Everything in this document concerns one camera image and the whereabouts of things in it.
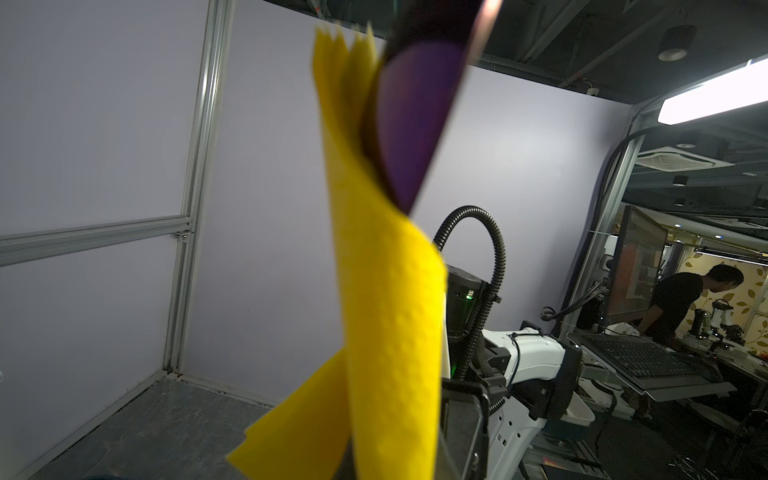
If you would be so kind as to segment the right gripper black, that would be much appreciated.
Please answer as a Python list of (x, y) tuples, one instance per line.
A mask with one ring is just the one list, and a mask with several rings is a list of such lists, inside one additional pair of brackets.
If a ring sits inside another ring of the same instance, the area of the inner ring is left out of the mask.
[(478, 383), (443, 379), (440, 478), (485, 479), (489, 450), (489, 399)]

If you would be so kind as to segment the yellow paper napkin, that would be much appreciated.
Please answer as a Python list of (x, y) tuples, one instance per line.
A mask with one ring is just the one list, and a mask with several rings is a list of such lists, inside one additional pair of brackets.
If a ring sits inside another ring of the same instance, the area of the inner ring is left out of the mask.
[(357, 125), (379, 65), (374, 38), (316, 31), (342, 349), (251, 425), (228, 462), (249, 479), (331, 479), (346, 452), (360, 479), (436, 471), (447, 271), (381, 189)]

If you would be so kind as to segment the purple metal spoon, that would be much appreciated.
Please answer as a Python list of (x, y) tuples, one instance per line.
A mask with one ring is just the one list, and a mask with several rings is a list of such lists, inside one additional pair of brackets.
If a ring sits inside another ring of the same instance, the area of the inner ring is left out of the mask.
[(430, 169), (465, 70), (482, 54), (498, 1), (407, 1), (374, 72), (360, 134), (380, 185), (403, 214)]

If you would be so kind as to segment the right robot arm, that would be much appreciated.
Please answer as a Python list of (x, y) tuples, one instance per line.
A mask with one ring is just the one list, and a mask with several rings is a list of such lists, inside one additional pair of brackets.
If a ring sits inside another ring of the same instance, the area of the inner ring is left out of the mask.
[(464, 219), (490, 235), (494, 267), (484, 281), (449, 267), (445, 302), (441, 412), (434, 476), (437, 479), (514, 479), (529, 446), (544, 429), (566, 439), (585, 435), (595, 416), (577, 393), (581, 351), (536, 328), (485, 327), (500, 300), (506, 271), (501, 231), (476, 206), (451, 212), (433, 238), (443, 248)]

